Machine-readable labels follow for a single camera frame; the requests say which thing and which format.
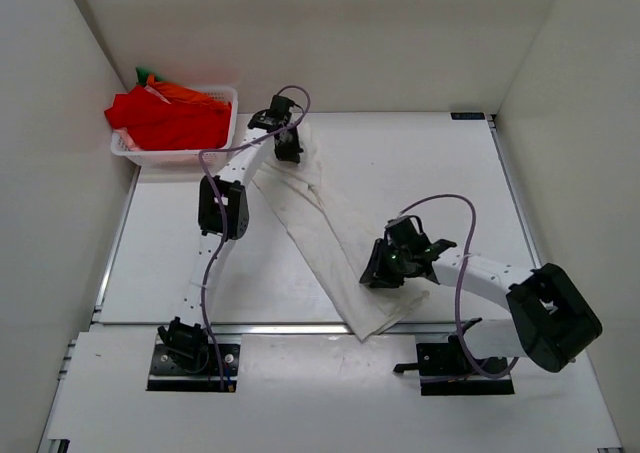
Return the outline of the white t shirt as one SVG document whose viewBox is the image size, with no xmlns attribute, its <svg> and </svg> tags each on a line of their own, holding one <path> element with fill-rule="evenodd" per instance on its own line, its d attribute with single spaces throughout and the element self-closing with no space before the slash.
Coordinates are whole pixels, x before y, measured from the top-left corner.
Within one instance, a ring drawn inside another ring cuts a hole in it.
<svg viewBox="0 0 640 453">
<path fill-rule="evenodd" d="M 410 315 L 429 297 L 424 280 L 398 289 L 359 283 L 377 234 L 369 218 L 326 174 L 309 124 L 299 129 L 304 149 L 298 165 L 270 155 L 253 183 L 284 226 L 341 319 L 364 341 Z"/>
</svg>

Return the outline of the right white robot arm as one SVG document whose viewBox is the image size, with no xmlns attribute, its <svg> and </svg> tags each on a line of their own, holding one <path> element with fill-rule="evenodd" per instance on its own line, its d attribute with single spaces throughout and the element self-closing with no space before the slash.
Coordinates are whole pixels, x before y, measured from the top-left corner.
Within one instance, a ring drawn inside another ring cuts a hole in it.
<svg viewBox="0 0 640 453">
<path fill-rule="evenodd" d="M 538 269 L 514 267 L 466 253 L 450 240 L 430 242 L 424 235 L 409 245 L 377 239 L 361 284 L 392 289 L 408 279 L 453 288 L 456 327 L 448 360 L 460 373 L 473 372 L 488 358 L 528 358 L 557 373 L 603 332 L 573 281 L 552 263 Z M 465 293 L 498 305 L 509 319 L 464 322 Z"/>
</svg>

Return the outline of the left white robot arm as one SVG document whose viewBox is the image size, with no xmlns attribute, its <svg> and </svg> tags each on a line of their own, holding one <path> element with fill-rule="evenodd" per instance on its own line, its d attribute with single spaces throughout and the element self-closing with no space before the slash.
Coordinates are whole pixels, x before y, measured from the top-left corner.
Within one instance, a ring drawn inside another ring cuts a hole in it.
<svg viewBox="0 0 640 453">
<path fill-rule="evenodd" d="M 217 174 L 201 164 L 205 176 L 199 186 L 198 258 L 179 313 L 167 327 L 158 328 L 167 356 L 188 374 L 200 374 L 211 366 L 223 373 L 223 356 L 208 318 L 207 290 L 217 286 L 230 252 L 248 229 L 247 187 L 263 161 L 273 152 L 279 161 L 300 162 L 298 124 L 291 113 L 260 111 Z"/>
</svg>

